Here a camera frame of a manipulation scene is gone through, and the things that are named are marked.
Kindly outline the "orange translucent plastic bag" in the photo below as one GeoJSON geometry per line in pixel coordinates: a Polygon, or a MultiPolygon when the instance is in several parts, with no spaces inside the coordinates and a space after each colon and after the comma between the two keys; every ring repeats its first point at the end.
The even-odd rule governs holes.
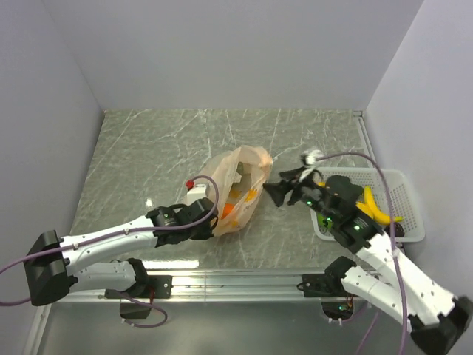
{"type": "Polygon", "coordinates": [[[273,166],[273,159],[261,146],[241,146],[211,158],[199,175],[210,177],[217,185],[206,179],[196,183],[207,183],[208,198],[217,204],[218,222],[214,236],[235,233],[243,229],[251,219],[273,166]],[[222,218],[226,203],[235,205],[232,213],[222,218]]]}

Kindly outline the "bright green apple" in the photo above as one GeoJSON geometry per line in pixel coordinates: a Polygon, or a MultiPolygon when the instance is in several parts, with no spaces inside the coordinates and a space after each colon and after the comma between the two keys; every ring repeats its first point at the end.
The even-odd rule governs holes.
{"type": "Polygon", "coordinates": [[[319,216],[318,217],[318,222],[325,228],[327,229],[331,229],[332,228],[332,224],[333,224],[333,221],[330,217],[322,217],[322,216],[319,216]]]}

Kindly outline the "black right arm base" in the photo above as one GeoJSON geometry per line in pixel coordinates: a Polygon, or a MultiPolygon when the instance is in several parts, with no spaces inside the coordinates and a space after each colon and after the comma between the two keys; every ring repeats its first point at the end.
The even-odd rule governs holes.
{"type": "Polygon", "coordinates": [[[339,281],[327,274],[303,274],[296,288],[303,293],[304,298],[321,300],[322,314],[328,322],[342,325],[368,309],[365,301],[356,302],[353,294],[345,291],[339,281]]]}

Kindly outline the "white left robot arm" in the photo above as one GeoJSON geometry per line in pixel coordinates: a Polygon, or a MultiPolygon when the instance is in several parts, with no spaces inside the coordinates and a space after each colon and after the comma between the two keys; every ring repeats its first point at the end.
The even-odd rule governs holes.
{"type": "Polygon", "coordinates": [[[97,288],[141,297],[149,288],[142,262],[131,258],[112,269],[107,260],[131,251],[207,240],[213,236],[217,219],[214,203],[202,197],[189,206],[160,206],[103,231],[66,237],[46,231],[34,242],[24,262],[30,302],[48,305],[70,293],[97,288]]]}

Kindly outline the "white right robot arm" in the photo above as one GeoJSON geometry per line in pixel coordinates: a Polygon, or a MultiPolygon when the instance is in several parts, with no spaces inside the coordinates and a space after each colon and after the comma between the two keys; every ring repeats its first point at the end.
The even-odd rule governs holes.
{"type": "Polygon", "coordinates": [[[317,183],[305,168],[280,173],[264,190],[276,206],[302,202],[328,220],[342,247],[372,266],[371,275],[355,261],[339,257],[324,271],[320,297],[345,292],[363,298],[398,321],[425,354],[447,354],[472,321],[472,301],[458,297],[421,271],[368,214],[357,207],[362,188],[333,175],[317,183]]]}

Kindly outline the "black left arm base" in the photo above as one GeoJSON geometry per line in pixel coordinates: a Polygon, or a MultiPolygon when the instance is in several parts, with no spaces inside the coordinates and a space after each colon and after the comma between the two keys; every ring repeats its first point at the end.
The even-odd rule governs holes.
{"type": "Polygon", "coordinates": [[[157,328],[164,325],[169,318],[157,301],[171,297],[172,280],[171,275],[154,275],[149,277],[147,284],[130,292],[106,289],[104,297],[108,300],[120,301],[119,311],[122,323],[135,328],[157,328]],[[152,315],[152,311],[161,314],[162,319],[155,324],[144,324],[143,321],[152,315]]]}

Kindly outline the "orange fruit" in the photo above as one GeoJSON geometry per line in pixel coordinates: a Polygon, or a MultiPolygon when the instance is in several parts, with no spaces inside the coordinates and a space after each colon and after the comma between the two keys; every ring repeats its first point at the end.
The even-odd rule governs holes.
{"type": "Polygon", "coordinates": [[[235,205],[232,203],[226,203],[222,210],[222,218],[226,218],[230,213],[232,213],[235,205]]]}

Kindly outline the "dark brown round fruit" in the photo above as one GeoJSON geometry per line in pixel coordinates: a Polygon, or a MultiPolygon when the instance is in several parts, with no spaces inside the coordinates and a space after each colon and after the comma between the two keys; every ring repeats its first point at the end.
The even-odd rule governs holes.
{"type": "MultiPolygon", "coordinates": [[[[386,232],[387,232],[388,235],[391,235],[390,226],[386,227],[386,232]]],[[[402,227],[402,225],[400,223],[394,223],[394,235],[395,235],[396,238],[405,236],[404,228],[402,227]]]]}

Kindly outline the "yellow banana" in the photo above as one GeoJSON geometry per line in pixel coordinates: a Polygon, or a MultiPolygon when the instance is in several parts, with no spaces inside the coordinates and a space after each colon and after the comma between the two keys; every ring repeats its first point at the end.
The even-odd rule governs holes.
{"type": "Polygon", "coordinates": [[[364,194],[363,194],[364,204],[368,207],[368,209],[373,214],[373,219],[384,226],[389,225],[391,222],[400,223],[403,218],[402,217],[390,217],[388,214],[382,212],[377,203],[375,202],[374,195],[372,193],[372,189],[369,186],[364,187],[364,194]]]}

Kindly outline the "white perforated plastic basket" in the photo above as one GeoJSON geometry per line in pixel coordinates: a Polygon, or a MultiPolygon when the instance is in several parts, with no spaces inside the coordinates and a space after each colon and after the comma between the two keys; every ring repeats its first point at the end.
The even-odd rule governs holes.
{"type": "MultiPolygon", "coordinates": [[[[388,213],[384,187],[376,169],[322,167],[320,171],[325,178],[329,178],[333,175],[341,175],[348,177],[351,183],[362,188],[366,186],[370,187],[377,207],[384,214],[388,213]]],[[[396,241],[398,243],[416,243],[422,241],[425,237],[425,228],[413,188],[408,183],[405,175],[400,171],[384,169],[383,173],[387,180],[394,215],[402,219],[398,224],[404,230],[404,235],[397,237],[396,241]]]]}

